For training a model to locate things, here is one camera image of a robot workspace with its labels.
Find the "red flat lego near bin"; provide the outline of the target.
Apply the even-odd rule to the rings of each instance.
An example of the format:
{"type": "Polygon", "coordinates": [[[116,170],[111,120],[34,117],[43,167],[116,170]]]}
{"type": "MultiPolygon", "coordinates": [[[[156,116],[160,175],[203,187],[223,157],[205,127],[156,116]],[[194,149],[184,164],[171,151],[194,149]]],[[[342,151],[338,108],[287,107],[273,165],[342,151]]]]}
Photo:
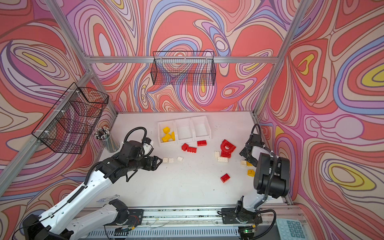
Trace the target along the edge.
{"type": "Polygon", "coordinates": [[[197,145],[198,145],[198,147],[206,146],[207,145],[207,141],[206,140],[197,141],[197,145]]]}

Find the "yellow sloped lego brick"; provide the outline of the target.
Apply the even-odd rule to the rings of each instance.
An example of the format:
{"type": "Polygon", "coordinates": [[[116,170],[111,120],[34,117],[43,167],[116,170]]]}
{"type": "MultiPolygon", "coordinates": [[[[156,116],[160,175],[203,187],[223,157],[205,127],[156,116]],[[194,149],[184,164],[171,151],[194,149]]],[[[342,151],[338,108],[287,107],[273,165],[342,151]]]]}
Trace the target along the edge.
{"type": "Polygon", "coordinates": [[[163,143],[166,143],[166,142],[169,142],[170,140],[172,140],[172,136],[170,134],[165,134],[164,137],[162,137],[162,141],[163,143]]]}

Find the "red lego brick front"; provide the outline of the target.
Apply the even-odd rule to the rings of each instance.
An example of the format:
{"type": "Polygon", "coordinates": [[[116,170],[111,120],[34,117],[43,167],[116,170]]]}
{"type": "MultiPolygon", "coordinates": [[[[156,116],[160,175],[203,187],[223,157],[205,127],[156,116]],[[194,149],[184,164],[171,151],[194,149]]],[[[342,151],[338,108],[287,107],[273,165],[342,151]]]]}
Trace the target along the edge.
{"type": "Polygon", "coordinates": [[[228,174],[224,174],[220,177],[222,183],[226,183],[231,177],[228,174]]]}

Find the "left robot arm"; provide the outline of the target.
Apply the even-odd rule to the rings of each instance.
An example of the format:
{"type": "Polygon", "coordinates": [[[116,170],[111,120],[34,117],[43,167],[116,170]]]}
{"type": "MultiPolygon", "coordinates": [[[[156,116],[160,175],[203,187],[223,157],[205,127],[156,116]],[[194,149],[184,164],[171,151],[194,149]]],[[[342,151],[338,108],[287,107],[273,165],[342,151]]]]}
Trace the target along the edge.
{"type": "Polygon", "coordinates": [[[137,141],[125,142],[113,156],[94,164],[86,178],[74,191],[58,204],[40,215],[30,215],[23,221],[21,230],[27,240],[77,240],[105,225],[128,225],[130,212],[126,204],[115,199],[100,210],[81,218],[77,214],[101,192],[120,178],[127,181],[129,172],[155,171],[163,160],[152,156],[150,144],[137,141]]]}

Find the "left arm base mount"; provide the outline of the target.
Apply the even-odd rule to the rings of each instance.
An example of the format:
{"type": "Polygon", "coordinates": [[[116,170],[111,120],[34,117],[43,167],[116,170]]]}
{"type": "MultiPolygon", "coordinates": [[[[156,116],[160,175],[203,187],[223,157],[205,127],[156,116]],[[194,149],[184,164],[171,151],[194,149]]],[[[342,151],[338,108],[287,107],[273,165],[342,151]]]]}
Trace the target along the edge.
{"type": "Polygon", "coordinates": [[[121,200],[111,200],[101,210],[111,220],[107,222],[107,226],[137,227],[142,224],[144,210],[129,209],[121,200]]]}

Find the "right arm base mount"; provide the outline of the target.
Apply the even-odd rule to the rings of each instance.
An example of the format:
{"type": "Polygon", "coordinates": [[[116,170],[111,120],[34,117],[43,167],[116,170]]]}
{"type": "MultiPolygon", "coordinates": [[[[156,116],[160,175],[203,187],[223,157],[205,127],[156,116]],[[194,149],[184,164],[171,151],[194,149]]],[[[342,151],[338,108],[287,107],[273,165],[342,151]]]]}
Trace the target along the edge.
{"type": "Polygon", "coordinates": [[[244,208],[244,196],[242,196],[234,208],[222,208],[218,211],[224,224],[253,224],[259,225],[263,222],[259,213],[244,208]]]}

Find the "clear cup of pens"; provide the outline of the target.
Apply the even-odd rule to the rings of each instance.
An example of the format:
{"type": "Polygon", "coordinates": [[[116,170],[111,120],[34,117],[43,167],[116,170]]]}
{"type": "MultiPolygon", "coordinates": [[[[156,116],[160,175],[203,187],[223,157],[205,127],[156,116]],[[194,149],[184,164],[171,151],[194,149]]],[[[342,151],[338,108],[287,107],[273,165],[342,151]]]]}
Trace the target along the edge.
{"type": "Polygon", "coordinates": [[[107,126],[97,128],[94,137],[103,144],[109,153],[115,153],[120,149],[120,144],[115,141],[107,126]]]}

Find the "red long lego brick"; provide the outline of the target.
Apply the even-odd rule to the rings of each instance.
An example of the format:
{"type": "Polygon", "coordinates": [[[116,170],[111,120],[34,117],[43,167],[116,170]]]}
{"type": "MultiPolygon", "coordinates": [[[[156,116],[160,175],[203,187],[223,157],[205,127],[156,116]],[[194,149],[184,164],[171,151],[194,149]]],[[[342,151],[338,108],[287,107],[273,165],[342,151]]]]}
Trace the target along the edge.
{"type": "Polygon", "coordinates": [[[197,152],[197,148],[195,148],[195,147],[187,147],[187,152],[189,152],[189,153],[196,153],[197,152]]]}

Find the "red arch lego piece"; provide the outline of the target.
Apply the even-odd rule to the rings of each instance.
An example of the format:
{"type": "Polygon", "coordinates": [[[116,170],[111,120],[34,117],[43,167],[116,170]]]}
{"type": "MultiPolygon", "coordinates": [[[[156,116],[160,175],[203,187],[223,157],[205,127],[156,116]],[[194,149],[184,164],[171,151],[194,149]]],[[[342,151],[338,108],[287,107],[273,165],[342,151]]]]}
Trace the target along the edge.
{"type": "Polygon", "coordinates": [[[230,143],[227,140],[223,140],[221,143],[221,151],[227,152],[227,153],[233,153],[236,149],[236,146],[230,143]]]}

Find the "teal calculator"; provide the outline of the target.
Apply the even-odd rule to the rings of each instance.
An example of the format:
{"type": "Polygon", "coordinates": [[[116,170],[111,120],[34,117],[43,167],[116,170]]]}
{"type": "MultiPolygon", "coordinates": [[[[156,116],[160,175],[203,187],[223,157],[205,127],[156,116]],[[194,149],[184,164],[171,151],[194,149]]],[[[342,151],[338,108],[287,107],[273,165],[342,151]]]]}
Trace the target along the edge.
{"type": "Polygon", "coordinates": [[[281,240],[307,239],[303,225],[297,220],[277,219],[276,224],[281,240]]]}

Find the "white long lego plate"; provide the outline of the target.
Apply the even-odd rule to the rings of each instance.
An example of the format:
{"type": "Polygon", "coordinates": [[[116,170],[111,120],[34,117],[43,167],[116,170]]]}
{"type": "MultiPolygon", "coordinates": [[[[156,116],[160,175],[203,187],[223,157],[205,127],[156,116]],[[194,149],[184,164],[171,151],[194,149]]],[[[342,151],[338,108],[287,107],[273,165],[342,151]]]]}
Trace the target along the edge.
{"type": "Polygon", "coordinates": [[[225,158],[225,157],[218,157],[217,160],[219,163],[228,163],[229,162],[229,159],[225,158]]]}

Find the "yellow tall lego brick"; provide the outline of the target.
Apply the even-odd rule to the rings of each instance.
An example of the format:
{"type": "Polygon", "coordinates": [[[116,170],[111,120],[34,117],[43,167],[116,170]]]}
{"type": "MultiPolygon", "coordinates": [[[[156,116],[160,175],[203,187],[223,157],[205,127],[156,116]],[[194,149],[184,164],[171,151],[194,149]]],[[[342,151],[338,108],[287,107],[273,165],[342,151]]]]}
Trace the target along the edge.
{"type": "Polygon", "coordinates": [[[170,128],[169,127],[163,128],[163,132],[164,134],[168,134],[170,132],[170,128]]]}

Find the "white three-compartment bin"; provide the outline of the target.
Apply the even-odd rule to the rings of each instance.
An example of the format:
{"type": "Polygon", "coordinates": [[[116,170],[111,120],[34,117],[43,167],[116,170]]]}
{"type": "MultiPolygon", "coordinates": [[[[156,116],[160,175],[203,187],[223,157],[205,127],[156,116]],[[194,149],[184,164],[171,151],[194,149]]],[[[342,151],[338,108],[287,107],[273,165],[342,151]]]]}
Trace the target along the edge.
{"type": "Polygon", "coordinates": [[[160,147],[210,140],[212,138],[212,130],[207,116],[197,116],[158,122],[157,131],[160,147]],[[172,132],[175,132],[175,141],[170,140],[169,142],[163,143],[162,137],[165,136],[163,128],[165,127],[170,128],[170,135],[172,132]]]}

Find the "yellow lego brick front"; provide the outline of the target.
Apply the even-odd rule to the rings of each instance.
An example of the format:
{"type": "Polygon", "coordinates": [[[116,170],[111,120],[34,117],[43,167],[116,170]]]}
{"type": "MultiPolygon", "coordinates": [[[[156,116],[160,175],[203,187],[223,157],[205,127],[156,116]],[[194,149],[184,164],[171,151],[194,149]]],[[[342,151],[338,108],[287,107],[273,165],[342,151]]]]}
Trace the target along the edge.
{"type": "Polygon", "coordinates": [[[254,170],[248,170],[247,171],[247,175],[250,176],[250,177],[254,177],[256,174],[256,172],[254,170]]]}

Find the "red square lego brick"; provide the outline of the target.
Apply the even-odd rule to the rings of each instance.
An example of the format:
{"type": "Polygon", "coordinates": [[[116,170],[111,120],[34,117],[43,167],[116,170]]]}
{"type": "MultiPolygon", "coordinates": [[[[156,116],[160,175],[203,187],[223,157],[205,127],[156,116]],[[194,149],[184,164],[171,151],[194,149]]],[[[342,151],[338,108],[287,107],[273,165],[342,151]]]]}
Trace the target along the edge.
{"type": "Polygon", "coordinates": [[[187,143],[184,143],[184,144],[182,145],[182,150],[183,150],[183,151],[187,151],[188,147],[189,147],[189,145],[188,145],[187,143]]]}

